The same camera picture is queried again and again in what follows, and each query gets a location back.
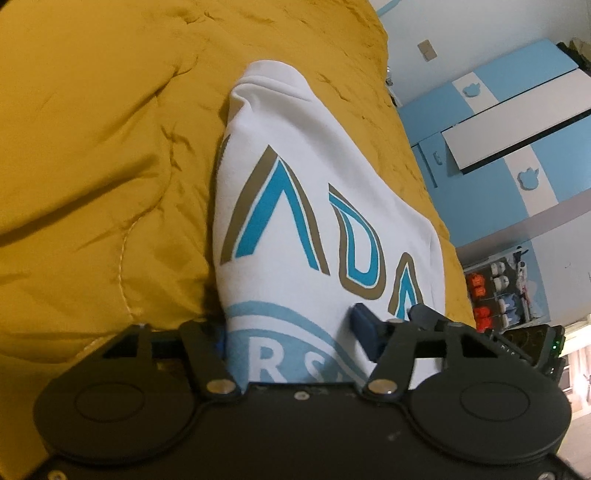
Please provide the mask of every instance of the mustard bedspread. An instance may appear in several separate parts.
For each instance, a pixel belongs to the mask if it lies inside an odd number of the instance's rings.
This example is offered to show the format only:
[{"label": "mustard bedspread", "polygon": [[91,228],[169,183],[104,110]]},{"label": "mustard bedspread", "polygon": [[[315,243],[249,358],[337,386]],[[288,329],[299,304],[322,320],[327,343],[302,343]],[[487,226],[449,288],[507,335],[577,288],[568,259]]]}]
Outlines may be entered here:
[{"label": "mustard bedspread", "polygon": [[31,408],[132,323],[219,313],[212,170],[246,65],[296,67],[460,265],[384,87],[366,0],[9,0],[0,10],[0,476],[44,459]]}]

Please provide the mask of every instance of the light blue wall trim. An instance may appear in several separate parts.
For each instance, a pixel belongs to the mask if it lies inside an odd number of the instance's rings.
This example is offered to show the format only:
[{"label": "light blue wall trim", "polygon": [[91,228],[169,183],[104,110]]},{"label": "light blue wall trim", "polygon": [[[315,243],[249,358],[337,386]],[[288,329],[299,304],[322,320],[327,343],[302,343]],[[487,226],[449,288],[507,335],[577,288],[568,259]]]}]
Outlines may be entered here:
[{"label": "light blue wall trim", "polygon": [[531,146],[559,202],[591,188],[591,116]]},{"label": "light blue wall trim", "polygon": [[385,4],[382,8],[378,8],[376,10],[378,17],[381,17],[386,12],[389,12],[390,10],[392,10],[399,3],[400,3],[400,0],[392,0],[391,2],[388,2],[387,4]]}]

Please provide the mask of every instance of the printed logo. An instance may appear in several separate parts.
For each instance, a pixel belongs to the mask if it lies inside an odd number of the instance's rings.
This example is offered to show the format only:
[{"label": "printed logo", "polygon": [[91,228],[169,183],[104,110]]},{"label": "printed logo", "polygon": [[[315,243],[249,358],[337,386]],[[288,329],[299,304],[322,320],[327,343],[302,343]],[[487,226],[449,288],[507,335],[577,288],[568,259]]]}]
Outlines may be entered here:
[{"label": "printed logo", "polygon": [[290,205],[308,265],[330,275],[310,201],[290,166],[271,147],[261,156],[238,197],[220,263],[254,253],[282,195]]},{"label": "printed logo", "polygon": [[246,301],[226,309],[226,317],[231,320],[227,366],[242,388],[249,381],[363,385],[367,380],[342,345],[289,308]]},{"label": "printed logo", "polygon": [[[369,222],[332,185],[329,185],[329,201],[339,224],[339,279],[351,293],[367,300],[376,300],[386,288],[386,262],[378,234]],[[351,221],[358,223],[367,234],[371,245],[369,267],[358,269],[355,261],[355,234]]]},{"label": "printed logo", "polygon": [[408,311],[417,303],[423,303],[423,294],[418,286],[417,272],[412,256],[404,252],[396,268],[396,280],[388,311],[400,320],[409,320]]}]

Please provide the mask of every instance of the circular cover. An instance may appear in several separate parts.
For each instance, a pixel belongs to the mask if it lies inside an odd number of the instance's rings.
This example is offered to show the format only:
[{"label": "circular cover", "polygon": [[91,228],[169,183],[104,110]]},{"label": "circular cover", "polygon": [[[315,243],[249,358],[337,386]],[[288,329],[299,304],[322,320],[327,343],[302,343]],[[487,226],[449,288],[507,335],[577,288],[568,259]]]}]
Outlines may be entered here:
[{"label": "circular cover", "polygon": [[52,381],[34,408],[37,429],[58,453],[121,464],[168,448],[195,408],[187,382],[135,359],[80,364]]},{"label": "circular cover", "polygon": [[523,462],[558,445],[571,409],[552,380],[520,362],[465,364],[426,379],[411,395],[410,412],[431,440],[491,465]]}]

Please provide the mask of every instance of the white wardrobe door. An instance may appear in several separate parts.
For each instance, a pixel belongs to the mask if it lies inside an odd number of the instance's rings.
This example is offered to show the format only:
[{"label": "white wardrobe door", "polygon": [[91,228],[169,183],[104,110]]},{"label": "white wardrobe door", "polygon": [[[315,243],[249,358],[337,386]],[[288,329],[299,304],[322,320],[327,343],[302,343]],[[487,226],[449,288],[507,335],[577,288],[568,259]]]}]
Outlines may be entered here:
[{"label": "white wardrobe door", "polygon": [[589,109],[591,77],[574,70],[445,130],[443,137],[463,169]]}]

